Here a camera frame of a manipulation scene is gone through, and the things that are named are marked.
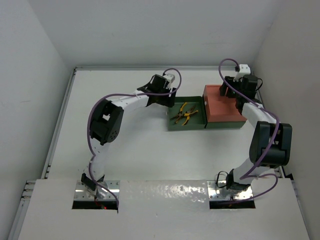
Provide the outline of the salmon drawer box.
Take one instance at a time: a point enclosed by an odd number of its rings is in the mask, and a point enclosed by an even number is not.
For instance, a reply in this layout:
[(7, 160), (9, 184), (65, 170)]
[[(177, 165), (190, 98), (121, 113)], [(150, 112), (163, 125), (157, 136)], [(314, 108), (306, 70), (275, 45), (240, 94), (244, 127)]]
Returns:
[(220, 96), (220, 85), (205, 85), (203, 91), (206, 118), (209, 123), (246, 122), (236, 108), (236, 99)]

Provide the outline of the yellow handled cutting pliers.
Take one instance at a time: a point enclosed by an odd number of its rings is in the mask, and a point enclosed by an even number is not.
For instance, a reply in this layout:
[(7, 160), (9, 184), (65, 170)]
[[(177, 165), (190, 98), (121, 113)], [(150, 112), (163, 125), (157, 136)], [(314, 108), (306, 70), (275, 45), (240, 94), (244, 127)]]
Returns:
[(188, 103), (187, 102), (184, 102), (180, 108), (179, 108), (179, 112), (170, 118), (170, 120), (175, 120), (175, 124), (177, 124), (179, 122), (179, 120), (183, 117), (183, 110), (184, 110), (184, 107), (187, 105)]

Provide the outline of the green pull-out drawer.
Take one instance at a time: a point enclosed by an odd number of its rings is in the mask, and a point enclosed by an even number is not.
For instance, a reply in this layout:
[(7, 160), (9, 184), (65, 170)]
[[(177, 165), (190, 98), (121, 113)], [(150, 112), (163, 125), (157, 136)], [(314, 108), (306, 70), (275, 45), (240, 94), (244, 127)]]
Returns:
[(168, 108), (169, 131), (202, 130), (207, 124), (204, 101), (201, 96), (180, 96)]

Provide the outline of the yellow handled long-nose pliers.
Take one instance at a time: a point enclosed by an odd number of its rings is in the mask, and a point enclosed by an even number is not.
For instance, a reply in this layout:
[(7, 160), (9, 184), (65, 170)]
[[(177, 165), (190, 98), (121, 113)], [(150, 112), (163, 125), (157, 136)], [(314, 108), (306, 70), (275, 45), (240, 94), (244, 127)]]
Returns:
[(183, 117), (185, 118), (185, 121), (182, 124), (183, 126), (187, 125), (190, 118), (199, 112), (198, 110), (195, 110), (195, 108), (196, 108), (196, 105), (193, 105), (188, 111), (184, 113)]

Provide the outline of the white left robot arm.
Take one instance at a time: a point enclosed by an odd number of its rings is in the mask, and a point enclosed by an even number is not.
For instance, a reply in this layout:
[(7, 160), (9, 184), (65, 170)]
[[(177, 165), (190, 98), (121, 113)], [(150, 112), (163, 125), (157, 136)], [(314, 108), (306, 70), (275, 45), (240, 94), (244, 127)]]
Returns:
[(92, 158), (81, 176), (81, 182), (88, 189), (95, 192), (104, 178), (101, 164), (96, 160), (98, 151), (94, 150), (92, 143), (99, 143), (101, 146), (112, 143), (120, 133), (125, 114), (152, 104), (172, 107), (179, 89), (172, 87), (174, 80), (173, 74), (164, 71), (161, 75), (153, 75), (149, 82), (132, 93), (112, 93), (102, 97), (93, 106), (86, 130)]

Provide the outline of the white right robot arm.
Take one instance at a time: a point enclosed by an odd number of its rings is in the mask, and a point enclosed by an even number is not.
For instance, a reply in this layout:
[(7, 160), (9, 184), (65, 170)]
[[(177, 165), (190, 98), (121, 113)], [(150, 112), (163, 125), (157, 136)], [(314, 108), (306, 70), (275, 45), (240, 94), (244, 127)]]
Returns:
[(221, 96), (235, 98), (236, 109), (255, 128), (249, 157), (226, 175), (225, 184), (216, 183), (218, 188), (229, 193), (246, 190), (255, 178), (262, 177), (269, 169), (286, 166), (290, 160), (293, 128), (281, 123), (256, 99), (262, 83), (262, 79), (252, 74), (226, 76), (219, 89)]

